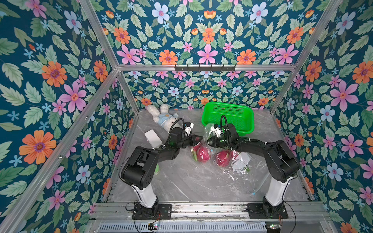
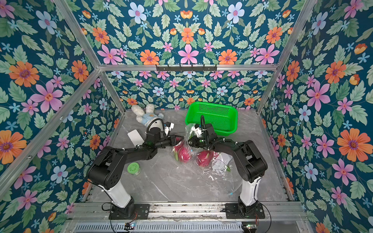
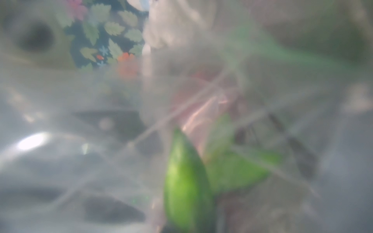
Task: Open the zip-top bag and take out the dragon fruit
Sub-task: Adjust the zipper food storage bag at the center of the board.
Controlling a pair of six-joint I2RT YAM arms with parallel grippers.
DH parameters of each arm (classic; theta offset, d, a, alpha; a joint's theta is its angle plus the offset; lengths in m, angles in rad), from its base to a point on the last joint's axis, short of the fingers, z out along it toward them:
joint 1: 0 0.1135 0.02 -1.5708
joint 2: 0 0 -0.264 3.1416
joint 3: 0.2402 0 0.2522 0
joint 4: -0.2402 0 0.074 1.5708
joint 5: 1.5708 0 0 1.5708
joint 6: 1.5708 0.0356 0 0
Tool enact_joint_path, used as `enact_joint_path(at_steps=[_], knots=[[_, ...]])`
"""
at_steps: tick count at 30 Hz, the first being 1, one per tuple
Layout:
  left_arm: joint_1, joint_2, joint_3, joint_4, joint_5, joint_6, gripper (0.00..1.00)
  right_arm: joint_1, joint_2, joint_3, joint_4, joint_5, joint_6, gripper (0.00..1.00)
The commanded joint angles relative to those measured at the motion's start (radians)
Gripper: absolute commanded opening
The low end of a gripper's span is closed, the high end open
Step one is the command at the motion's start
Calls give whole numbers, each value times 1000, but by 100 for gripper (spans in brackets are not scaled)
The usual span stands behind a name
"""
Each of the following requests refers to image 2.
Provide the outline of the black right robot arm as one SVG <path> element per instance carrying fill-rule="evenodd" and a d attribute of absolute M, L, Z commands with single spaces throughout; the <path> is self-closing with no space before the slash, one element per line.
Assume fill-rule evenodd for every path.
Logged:
<path fill-rule="evenodd" d="M 251 140 L 236 142 L 219 137 L 212 124 L 192 124 L 192 136 L 188 144 L 194 148 L 207 149 L 233 158 L 242 178 L 242 189 L 238 198 L 237 210 L 225 208 L 226 213 L 240 214 L 246 218 L 260 209 L 257 199 L 259 184 L 268 169 L 267 162 Z"/>

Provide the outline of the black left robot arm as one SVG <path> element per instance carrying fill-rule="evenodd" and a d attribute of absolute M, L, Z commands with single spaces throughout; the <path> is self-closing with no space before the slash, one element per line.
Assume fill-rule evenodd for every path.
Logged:
<path fill-rule="evenodd" d="M 159 128 L 152 128 L 146 134 L 145 141 L 135 148 L 120 149 L 107 146 L 94 159 L 88 169 L 90 181 L 100 187 L 111 200 L 111 213 L 119 218 L 131 218 L 135 214 L 135 200 L 127 193 L 121 176 L 128 163 L 151 160 L 158 149 L 176 146 L 183 136 L 166 135 Z"/>

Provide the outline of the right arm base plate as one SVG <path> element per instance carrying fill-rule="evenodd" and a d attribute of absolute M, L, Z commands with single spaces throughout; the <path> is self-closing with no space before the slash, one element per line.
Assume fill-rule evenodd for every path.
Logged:
<path fill-rule="evenodd" d="M 242 203 L 226 203 L 221 212 L 226 214 L 227 219 L 264 219 L 265 212 L 263 205 L 255 203 L 252 206 L 245 206 Z"/>

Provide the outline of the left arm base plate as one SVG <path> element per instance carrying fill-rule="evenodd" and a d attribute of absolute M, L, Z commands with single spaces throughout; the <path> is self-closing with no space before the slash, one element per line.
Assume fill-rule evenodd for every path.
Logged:
<path fill-rule="evenodd" d="M 130 204 L 125 208 L 119 208 L 115 205 L 111 207 L 110 220 L 144 220 L 148 219 L 150 212 L 149 204 Z"/>

